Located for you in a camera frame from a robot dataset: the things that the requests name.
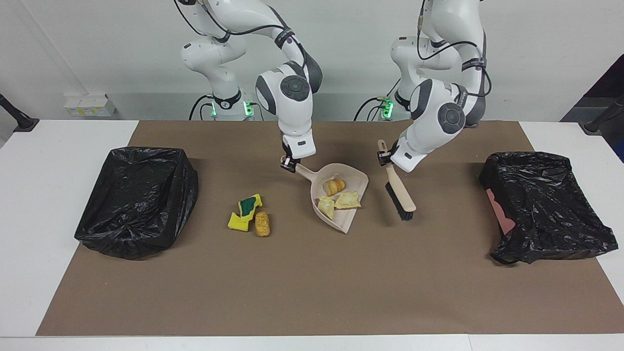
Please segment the beige plastic dustpan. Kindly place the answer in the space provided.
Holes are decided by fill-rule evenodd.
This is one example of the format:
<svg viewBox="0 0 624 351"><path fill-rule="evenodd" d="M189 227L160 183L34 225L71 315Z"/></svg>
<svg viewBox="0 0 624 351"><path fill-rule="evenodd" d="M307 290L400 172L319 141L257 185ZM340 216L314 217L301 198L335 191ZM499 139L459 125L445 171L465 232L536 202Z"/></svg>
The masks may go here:
<svg viewBox="0 0 624 351"><path fill-rule="evenodd" d="M341 163L330 163L321 167L318 171L312 171L302 164L298 164L295 173L311 182L309 193L315 214L332 228L347 234L357 209L337 210L334 212L334 220L324 216L317 207L319 198L326 196L322 184L331 178L341 178L346 183L346 188L343 192L357 192L361 200L369 183L368 176L354 167Z"/></svg>

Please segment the large brown table mat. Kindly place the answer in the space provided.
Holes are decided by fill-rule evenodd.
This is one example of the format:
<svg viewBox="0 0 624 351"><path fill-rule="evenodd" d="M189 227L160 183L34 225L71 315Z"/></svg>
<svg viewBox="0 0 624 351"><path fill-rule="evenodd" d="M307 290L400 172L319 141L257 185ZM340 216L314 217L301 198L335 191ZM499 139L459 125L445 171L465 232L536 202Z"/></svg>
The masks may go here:
<svg viewBox="0 0 624 351"><path fill-rule="evenodd" d="M624 305L595 258L502 266L499 224L478 177L497 152L532 149L517 122L482 122L430 154L404 184L402 221L376 160L405 122L317 122L317 170L368 175L348 234L316 216L310 183L279 168L271 122L143 121L131 146L181 148L199 176L171 249L130 261L80 245L38 336L624 333ZM271 234L228 229L259 194Z"/></svg>

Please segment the brown peanut-shaped bread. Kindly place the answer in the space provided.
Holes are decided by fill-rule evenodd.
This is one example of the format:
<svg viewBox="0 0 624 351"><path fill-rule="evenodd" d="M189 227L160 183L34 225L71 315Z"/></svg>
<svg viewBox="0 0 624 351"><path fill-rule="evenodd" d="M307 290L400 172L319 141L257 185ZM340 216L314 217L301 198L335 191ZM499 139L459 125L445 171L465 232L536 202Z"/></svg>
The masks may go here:
<svg viewBox="0 0 624 351"><path fill-rule="evenodd" d="M271 234L270 218L265 211L259 211L255 214L254 228L258 237L268 237Z"/></svg>

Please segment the pale bread chunk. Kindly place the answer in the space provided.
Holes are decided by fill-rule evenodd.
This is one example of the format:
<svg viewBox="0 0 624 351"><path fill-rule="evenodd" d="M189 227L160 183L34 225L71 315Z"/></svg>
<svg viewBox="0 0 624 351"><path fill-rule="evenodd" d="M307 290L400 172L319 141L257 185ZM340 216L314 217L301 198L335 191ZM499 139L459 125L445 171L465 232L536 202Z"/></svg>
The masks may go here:
<svg viewBox="0 0 624 351"><path fill-rule="evenodd" d="M348 210L361 208L360 195L357 192L342 192L334 202L334 208Z"/></svg>

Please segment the black plastic trash bag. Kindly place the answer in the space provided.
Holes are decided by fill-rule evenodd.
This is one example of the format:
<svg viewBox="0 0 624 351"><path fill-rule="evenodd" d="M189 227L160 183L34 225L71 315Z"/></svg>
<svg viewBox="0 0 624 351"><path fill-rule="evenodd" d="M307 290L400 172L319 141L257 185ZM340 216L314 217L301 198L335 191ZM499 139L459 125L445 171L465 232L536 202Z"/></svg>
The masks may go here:
<svg viewBox="0 0 624 351"><path fill-rule="evenodd" d="M90 250L138 260L172 247L199 194L181 148L127 146L105 158L74 237Z"/></svg>
<svg viewBox="0 0 624 351"><path fill-rule="evenodd" d="M490 254L499 264L593 258L618 249L613 229L591 207L567 157L493 153L479 182L513 224L501 231Z"/></svg>

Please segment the dark partition panel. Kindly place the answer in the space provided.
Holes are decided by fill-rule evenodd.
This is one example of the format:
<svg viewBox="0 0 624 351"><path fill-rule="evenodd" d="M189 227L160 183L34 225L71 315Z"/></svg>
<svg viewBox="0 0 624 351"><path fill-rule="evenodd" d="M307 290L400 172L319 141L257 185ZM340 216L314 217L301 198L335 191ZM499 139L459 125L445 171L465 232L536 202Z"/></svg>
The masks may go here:
<svg viewBox="0 0 624 351"><path fill-rule="evenodd" d="M622 54L595 84L580 98L561 122L582 124L600 115L624 93L624 54ZM624 115L600 126L601 135L624 163Z"/></svg>

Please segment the white wall socket box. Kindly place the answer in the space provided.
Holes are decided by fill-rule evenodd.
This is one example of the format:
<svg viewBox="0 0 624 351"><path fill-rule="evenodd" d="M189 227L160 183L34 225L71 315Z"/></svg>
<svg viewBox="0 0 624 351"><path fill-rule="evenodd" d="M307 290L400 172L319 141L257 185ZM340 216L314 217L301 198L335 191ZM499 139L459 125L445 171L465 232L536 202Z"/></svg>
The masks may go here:
<svg viewBox="0 0 624 351"><path fill-rule="evenodd" d="M117 111L107 94L65 96L64 109L72 117L113 117Z"/></svg>

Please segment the plain yellow sponge piece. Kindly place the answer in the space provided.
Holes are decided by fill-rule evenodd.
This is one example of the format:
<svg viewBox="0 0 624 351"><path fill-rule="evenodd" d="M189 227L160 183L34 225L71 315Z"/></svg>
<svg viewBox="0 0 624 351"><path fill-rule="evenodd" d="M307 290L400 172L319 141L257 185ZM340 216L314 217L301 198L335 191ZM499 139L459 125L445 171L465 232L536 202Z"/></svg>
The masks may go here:
<svg viewBox="0 0 624 351"><path fill-rule="evenodd" d="M228 221L228 229L243 231L247 233L249 229L249 223L252 221L253 217L253 214L247 214L243 217L240 217L236 213L231 213L230 219Z"/></svg>

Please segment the beige hand brush black bristles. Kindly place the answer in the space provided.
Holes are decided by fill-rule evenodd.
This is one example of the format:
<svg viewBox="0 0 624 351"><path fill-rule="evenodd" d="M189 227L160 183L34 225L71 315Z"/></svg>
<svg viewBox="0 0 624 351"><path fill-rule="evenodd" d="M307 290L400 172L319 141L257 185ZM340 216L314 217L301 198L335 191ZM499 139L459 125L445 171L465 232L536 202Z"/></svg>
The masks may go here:
<svg viewBox="0 0 624 351"><path fill-rule="evenodd" d="M379 139L377 141L377 151L388 151L388 155L390 155L390 151L384 140ZM385 189L390 196L393 204L397 209L397 213L401 220L410 221L414 217L414 212L416 210L416 206L410 197L406 187L404 186L402 180L397 175L394 166L392 167L383 167L386 171L387 182L385 184Z"/></svg>

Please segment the black stand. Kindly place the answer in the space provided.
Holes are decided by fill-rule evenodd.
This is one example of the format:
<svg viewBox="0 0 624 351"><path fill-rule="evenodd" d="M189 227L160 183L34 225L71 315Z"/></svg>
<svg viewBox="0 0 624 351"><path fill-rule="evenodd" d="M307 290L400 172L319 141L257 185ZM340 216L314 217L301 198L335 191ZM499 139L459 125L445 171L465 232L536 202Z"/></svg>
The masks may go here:
<svg viewBox="0 0 624 351"><path fill-rule="evenodd" d="M587 135L601 135L600 126L607 121L624 115L624 93L614 100L599 116L590 122L580 124L580 127Z"/></svg>
<svg viewBox="0 0 624 351"><path fill-rule="evenodd" d="M32 118L26 113L23 113L23 111L10 103L2 94L0 94L0 106L17 122L14 133L29 133L33 131L40 122L39 118Z"/></svg>

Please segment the pink plastic bin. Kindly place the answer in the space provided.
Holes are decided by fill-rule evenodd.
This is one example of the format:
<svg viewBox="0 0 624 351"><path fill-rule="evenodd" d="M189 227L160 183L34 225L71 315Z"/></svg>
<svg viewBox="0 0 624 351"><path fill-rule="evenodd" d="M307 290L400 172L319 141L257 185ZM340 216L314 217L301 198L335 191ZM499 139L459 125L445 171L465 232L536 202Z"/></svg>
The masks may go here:
<svg viewBox="0 0 624 351"><path fill-rule="evenodd" d="M504 209L502 209L501 204L497 202L492 189L486 189L486 194L488 195L493 211L495 212L496 218L501 228L502 235L508 235L516 226L514 220L508 218L508 216L504 212Z"/></svg>

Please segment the green-topped yellow sponge piece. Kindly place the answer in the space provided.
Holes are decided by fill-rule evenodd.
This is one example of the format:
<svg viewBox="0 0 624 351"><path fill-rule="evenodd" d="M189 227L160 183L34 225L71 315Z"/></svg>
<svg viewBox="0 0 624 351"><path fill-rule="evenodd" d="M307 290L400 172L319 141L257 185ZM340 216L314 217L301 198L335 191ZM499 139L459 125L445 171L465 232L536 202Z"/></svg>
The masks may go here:
<svg viewBox="0 0 624 351"><path fill-rule="evenodd" d="M251 197L244 198L238 202L240 218L244 220L251 220L254 217L256 209L261 206L263 206L263 202L259 194L254 194Z"/></svg>

